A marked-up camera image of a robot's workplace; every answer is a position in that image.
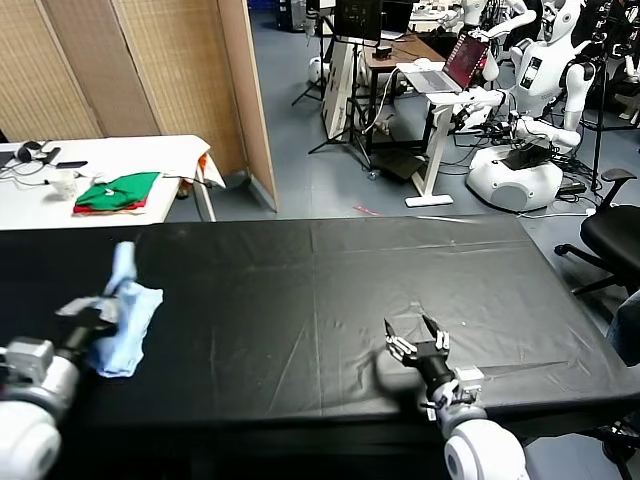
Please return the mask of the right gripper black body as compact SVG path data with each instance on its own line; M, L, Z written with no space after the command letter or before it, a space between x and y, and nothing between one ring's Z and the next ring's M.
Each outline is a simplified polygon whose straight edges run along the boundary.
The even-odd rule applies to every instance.
M447 359L448 351L438 350L434 342L419 342L406 358L406 366L418 371L428 389L438 389L455 379Z

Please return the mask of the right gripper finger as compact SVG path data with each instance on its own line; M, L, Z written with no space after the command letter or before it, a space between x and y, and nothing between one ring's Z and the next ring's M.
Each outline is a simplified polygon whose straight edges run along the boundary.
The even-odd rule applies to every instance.
M440 352L448 352L450 349L449 332L443 330L435 320L426 314L422 315L422 319L435 340L435 348Z
M400 363L414 363L417 360L417 347L398 336L388 320L384 320L384 328L386 348L391 356Z

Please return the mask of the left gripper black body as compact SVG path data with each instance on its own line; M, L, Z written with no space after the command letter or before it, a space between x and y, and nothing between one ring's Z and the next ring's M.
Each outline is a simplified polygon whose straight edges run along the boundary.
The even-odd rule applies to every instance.
M116 324L101 318L101 312L94 308L81 310L69 317L68 333L57 347L57 355L62 358L84 358L92 345L116 333Z

